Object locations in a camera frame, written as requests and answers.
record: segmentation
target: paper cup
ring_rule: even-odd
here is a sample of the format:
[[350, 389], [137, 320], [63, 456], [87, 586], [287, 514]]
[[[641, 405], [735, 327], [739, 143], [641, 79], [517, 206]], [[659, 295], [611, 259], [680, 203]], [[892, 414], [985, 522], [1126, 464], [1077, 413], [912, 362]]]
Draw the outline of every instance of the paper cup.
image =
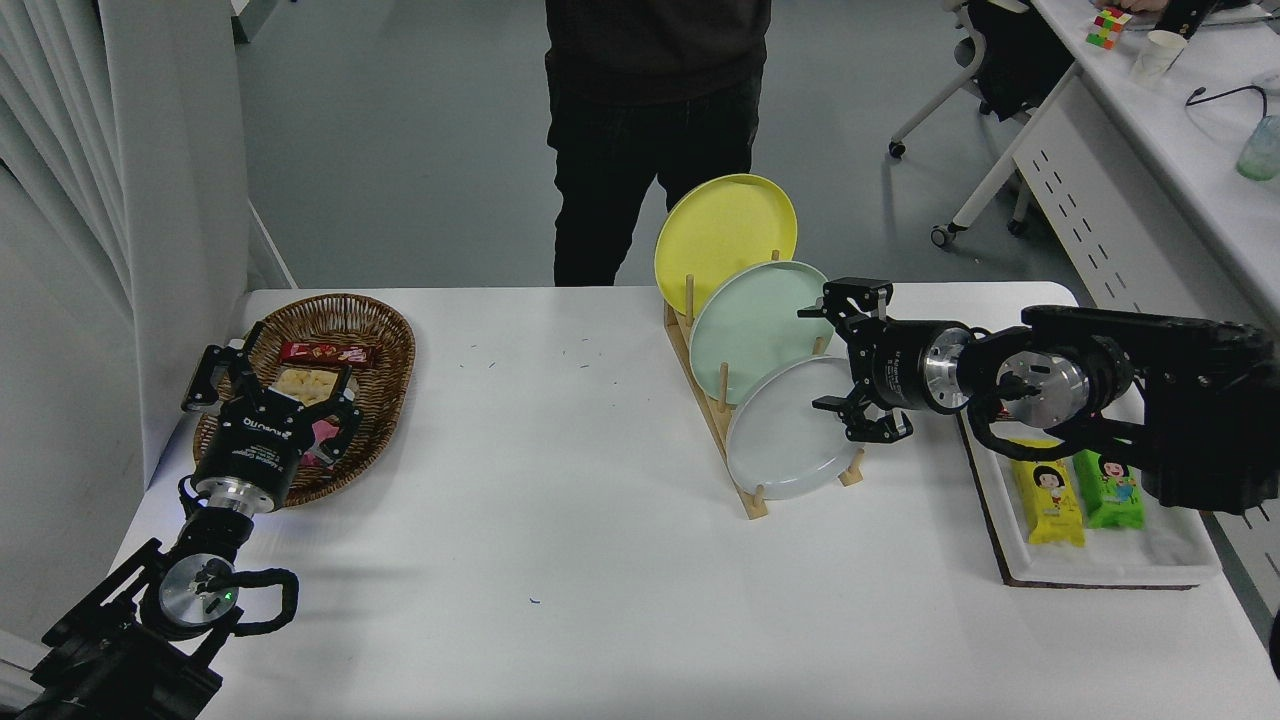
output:
[[1143, 87], [1152, 87], [1178, 55], [1187, 49], [1187, 38], [1167, 29], [1153, 29], [1147, 33], [1147, 42], [1129, 70], [1129, 79]]

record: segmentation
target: robotic arm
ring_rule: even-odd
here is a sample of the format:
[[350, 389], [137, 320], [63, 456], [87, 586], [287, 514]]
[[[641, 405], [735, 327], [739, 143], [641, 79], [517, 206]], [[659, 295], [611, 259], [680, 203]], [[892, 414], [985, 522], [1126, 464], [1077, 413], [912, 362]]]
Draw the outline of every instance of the robotic arm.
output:
[[[1277, 495], [1280, 365], [1257, 328], [1187, 318], [1034, 306], [1000, 332], [950, 320], [895, 320], [893, 286], [842, 278], [801, 316], [822, 316], [849, 346], [852, 391], [822, 397], [851, 441], [911, 434], [902, 409], [966, 411], [975, 438], [1015, 460], [1083, 448], [1139, 468], [1166, 506], [1240, 514]], [[1142, 424], [1102, 411], [1130, 386]], [[872, 406], [886, 414], [872, 419]], [[997, 437], [1007, 413], [1062, 442], [1033, 448]]]
[[[221, 687], [209, 664], [230, 635], [266, 634], [293, 620], [297, 577], [283, 569], [238, 571], [236, 555], [253, 530], [253, 515], [284, 505], [305, 452], [325, 464], [346, 452], [360, 410], [347, 392], [351, 368], [316, 405], [264, 389], [248, 361], [261, 331], [255, 325], [242, 348], [209, 346], [192, 377], [182, 407], [216, 415], [218, 430], [189, 478], [195, 493], [188, 478], [178, 484], [187, 516], [178, 541], [169, 552], [160, 552], [155, 538], [143, 543], [41, 638], [52, 651], [32, 679], [45, 692], [20, 720], [193, 719]], [[232, 387], [227, 402], [216, 389], [224, 375]], [[324, 418], [337, 418], [339, 433], [312, 447], [311, 424]], [[242, 623], [239, 591], [271, 585], [280, 587], [280, 612]], [[189, 656], [170, 644], [200, 635], [206, 637]]]

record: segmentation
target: rubik's cube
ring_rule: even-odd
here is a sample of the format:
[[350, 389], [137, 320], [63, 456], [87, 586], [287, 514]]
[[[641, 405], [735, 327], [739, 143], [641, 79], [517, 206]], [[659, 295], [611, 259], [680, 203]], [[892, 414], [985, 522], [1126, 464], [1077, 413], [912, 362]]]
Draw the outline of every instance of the rubik's cube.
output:
[[1129, 24], [1132, 19], [1133, 15], [1120, 8], [1103, 8], [1098, 17], [1093, 18], [1093, 31], [1084, 41], [1111, 50], [1115, 47], [1116, 40], [1120, 40], [1124, 26]]

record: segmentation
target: yellow plate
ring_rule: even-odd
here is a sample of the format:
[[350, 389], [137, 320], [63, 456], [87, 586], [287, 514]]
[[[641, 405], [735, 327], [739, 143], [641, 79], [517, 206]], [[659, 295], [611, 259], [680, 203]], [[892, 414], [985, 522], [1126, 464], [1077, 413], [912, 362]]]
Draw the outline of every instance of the yellow plate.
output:
[[694, 314], [722, 282], [744, 268], [796, 252], [796, 211], [772, 182], [751, 174], [724, 176], [689, 191], [658, 233], [653, 272], [662, 297], [685, 307], [685, 277], [694, 275]]

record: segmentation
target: green snack package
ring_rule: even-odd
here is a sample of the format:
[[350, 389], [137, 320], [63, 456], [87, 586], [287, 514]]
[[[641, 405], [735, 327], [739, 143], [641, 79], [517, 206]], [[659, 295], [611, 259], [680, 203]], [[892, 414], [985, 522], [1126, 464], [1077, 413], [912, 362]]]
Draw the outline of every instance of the green snack package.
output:
[[1091, 528], [1142, 529], [1142, 493], [1138, 480], [1124, 462], [1108, 460], [1092, 450], [1082, 450], [1071, 459], [1080, 480], [1080, 496], [1089, 514]]

